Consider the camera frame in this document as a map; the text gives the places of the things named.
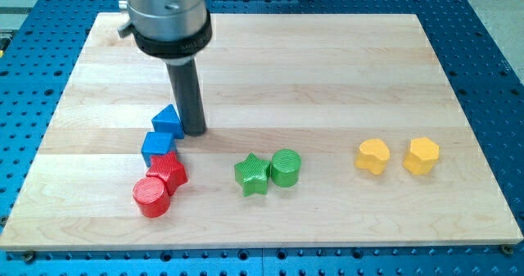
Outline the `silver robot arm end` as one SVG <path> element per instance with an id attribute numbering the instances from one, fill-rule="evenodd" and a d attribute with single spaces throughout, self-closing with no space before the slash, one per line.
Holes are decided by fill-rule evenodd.
<path id="1" fill-rule="evenodd" d="M 168 65 L 186 65 L 212 37 L 205 0 L 125 0 L 125 11 L 119 36 L 134 36 L 142 52 Z"/>

